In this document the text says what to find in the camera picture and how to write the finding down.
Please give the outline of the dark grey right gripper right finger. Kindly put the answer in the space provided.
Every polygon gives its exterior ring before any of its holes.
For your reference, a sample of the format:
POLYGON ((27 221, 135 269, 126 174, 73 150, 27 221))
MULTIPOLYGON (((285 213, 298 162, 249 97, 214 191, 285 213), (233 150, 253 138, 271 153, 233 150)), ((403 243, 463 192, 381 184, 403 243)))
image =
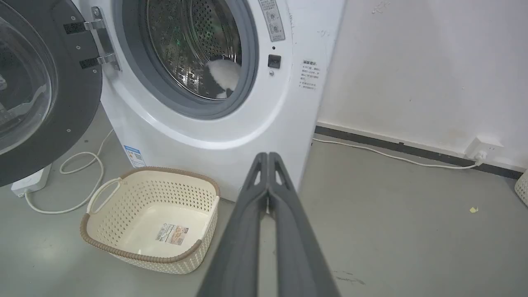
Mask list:
POLYGON ((280 297, 339 297, 309 219, 285 164, 269 153, 269 209, 276 223, 278 295, 280 297))

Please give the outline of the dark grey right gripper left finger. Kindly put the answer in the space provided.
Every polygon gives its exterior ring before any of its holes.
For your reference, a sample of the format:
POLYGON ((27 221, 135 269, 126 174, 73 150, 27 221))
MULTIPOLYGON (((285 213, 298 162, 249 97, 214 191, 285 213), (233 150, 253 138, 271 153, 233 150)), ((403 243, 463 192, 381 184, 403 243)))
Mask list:
POLYGON ((268 205, 268 154, 256 155, 198 297, 258 295, 260 224, 268 205))

